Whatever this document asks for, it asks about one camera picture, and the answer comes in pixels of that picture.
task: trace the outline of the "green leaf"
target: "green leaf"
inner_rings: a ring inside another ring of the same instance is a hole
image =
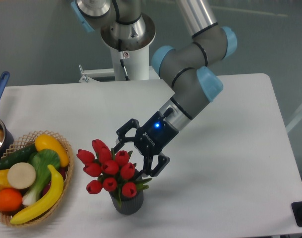
[[[98,178],[97,178],[97,180],[99,181],[99,182],[103,182],[103,176],[102,175],[100,175]]]
[[[115,151],[113,150],[113,148],[111,149],[111,157],[112,160],[115,160]]]
[[[105,180],[106,178],[112,177],[112,175],[109,174],[102,174],[102,178]]]
[[[150,182],[152,180],[152,178],[146,178],[146,179],[142,179],[142,180],[136,180],[136,181],[133,181],[135,184],[136,184],[136,186],[138,185],[138,184],[145,184],[145,183],[147,183],[147,182]]]
[[[118,188],[118,200],[117,200],[117,202],[118,202],[118,206],[119,207],[121,207],[121,189],[120,188]]]
[[[116,173],[116,175],[114,176],[114,178],[117,181],[117,184],[121,184],[124,182],[124,179],[120,176],[120,172]]]
[[[132,154],[133,150],[128,152],[129,158],[131,158],[131,154]]]
[[[101,166],[101,163],[98,159],[94,159],[94,163],[99,164]]]
[[[96,154],[96,158],[99,160],[100,159],[99,153],[95,152],[95,154]]]
[[[137,189],[137,191],[140,191],[140,190],[142,190],[143,189],[143,184],[137,184],[136,185],[136,189]]]
[[[112,194],[115,197],[118,206],[121,207],[121,199],[120,199],[120,196],[119,196],[119,189],[116,188],[116,190],[114,192],[112,192]]]

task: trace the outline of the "flower vase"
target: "flower vase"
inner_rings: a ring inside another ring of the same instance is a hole
[[[124,215],[131,215],[137,212],[143,204],[143,190],[137,191],[136,196],[128,198],[123,195],[120,196],[121,206],[119,206],[113,192],[110,192],[112,203],[116,210]]]

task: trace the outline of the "white table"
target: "white table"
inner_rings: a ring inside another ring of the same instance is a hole
[[[223,92],[163,152],[171,162],[150,182],[142,208],[119,214],[107,192],[87,194],[92,180],[76,159],[64,203],[46,222],[3,238],[241,238],[302,233],[291,203],[302,182],[265,74],[221,76]],[[78,149],[99,138],[115,145],[127,120],[144,124],[173,91],[162,80],[7,87],[0,118],[15,138],[59,132]],[[142,166],[137,150],[132,160]]]

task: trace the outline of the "banana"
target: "banana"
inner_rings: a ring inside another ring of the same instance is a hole
[[[24,208],[14,215],[10,220],[11,224],[20,225],[42,215],[61,197],[64,187],[63,177],[53,165],[48,165],[48,169],[51,172],[51,187],[48,192],[33,205]]]

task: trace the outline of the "tulip bouquet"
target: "tulip bouquet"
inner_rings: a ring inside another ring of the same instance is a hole
[[[97,177],[86,186],[88,193],[97,194],[104,188],[121,207],[124,200],[134,198],[140,191],[149,188],[146,183],[151,178],[135,177],[138,172],[136,164],[129,162],[132,151],[121,150],[115,154],[98,139],[92,141],[92,146],[97,158],[92,152],[82,149],[76,155],[85,165],[84,172]]]

